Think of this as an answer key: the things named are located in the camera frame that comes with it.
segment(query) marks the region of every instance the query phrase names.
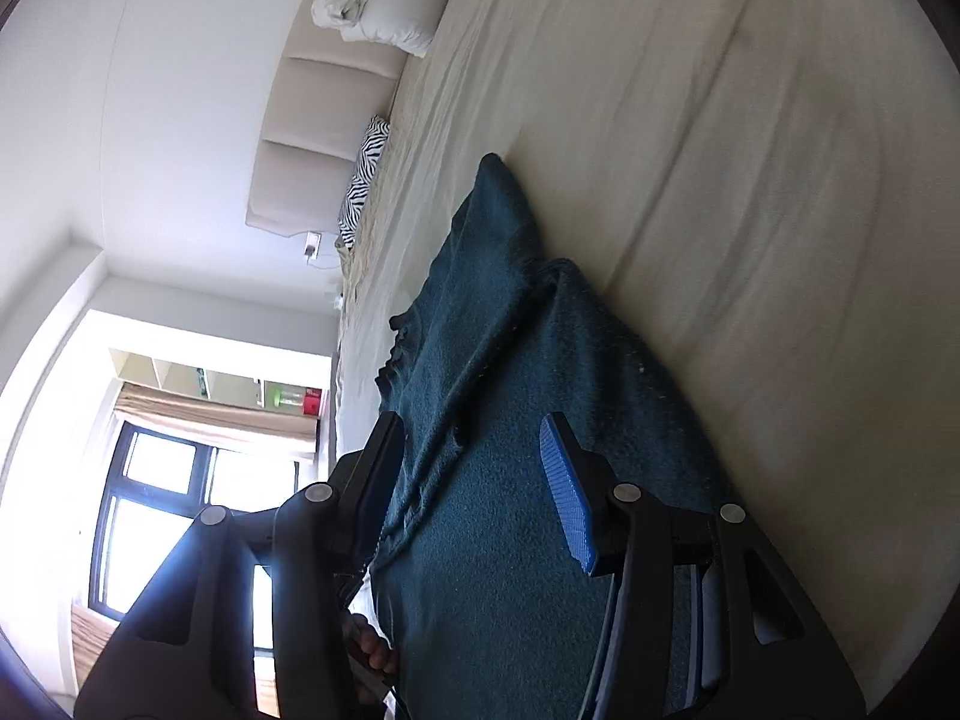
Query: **curtain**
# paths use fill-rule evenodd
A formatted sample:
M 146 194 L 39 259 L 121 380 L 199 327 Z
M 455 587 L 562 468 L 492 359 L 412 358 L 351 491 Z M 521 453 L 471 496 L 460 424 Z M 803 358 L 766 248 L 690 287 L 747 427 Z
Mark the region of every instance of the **curtain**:
M 114 410 L 133 424 L 170 436 L 248 455 L 314 460 L 317 420 L 312 416 L 227 406 L 129 382 Z M 325 464 L 323 445 L 320 454 Z

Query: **screw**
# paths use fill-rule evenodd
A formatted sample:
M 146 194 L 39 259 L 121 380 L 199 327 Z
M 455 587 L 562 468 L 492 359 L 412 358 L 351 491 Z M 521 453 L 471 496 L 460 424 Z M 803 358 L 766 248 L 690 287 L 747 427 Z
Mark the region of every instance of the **screw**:
M 227 510 L 222 506 L 208 506 L 200 513 L 200 522 L 205 525 L 219 525 L 227 519 Z
M 304 495 L 311 503 L 323 503 L 323 501 L 333 498 L 333 488 L 326 482 L 317 482 L 306 488 Z
M 744 512 L 736 503 L 725 503 L 720 507 L 720 517 L 731 525 L 738 525 L 747 518 L 747 512 Z
M 640 488 L 637 485 L 617 485 L 613 488 L 613 497 L 621 503 L 632 503 L 640 500 Z

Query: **zebra print pillow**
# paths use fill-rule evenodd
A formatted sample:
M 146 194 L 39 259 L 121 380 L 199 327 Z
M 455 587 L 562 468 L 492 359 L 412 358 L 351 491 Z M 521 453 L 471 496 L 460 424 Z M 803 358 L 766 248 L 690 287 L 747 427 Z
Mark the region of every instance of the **zebra print pillow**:
M 347 196 L 340 206 L 340 215 L 337 224 L 340 228 L 340 240 L 348 250 L 353 248 L 357 224 L 360 223 L 360 214 L 363 205 L 367 202 L 367 194 L 373 183 L 376 173 L 376 164 L 380 161 L 383 146 L 390 135 L 390 124 L 379 116 L 370 119 L 367 131 L 360 143 L 360 153 L 357 154 L 356 165 L 353 169 L 353 178 L 347 188 Z

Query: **bed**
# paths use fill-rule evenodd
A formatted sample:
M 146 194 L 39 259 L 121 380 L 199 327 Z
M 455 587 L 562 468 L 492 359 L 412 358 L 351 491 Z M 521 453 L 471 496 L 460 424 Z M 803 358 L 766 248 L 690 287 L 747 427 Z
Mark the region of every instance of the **bed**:
M 344 265 L 338 452 L 481 156 L 677 378 L 868 705 L 960 580 L 960 76 L 917 0 L 450 0 Z

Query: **window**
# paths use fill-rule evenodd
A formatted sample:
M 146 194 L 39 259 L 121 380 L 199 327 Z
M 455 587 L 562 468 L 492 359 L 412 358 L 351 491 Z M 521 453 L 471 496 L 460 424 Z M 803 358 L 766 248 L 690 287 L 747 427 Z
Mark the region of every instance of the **window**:
M 230 452 L 125 423 L 107 471 L 90 570 L 89 606 L 123 619 L 204 507 L 259 512 L 299 485 L 299 463 Z M 253 578 L 258 653 L 272 650 L 270 577 Z

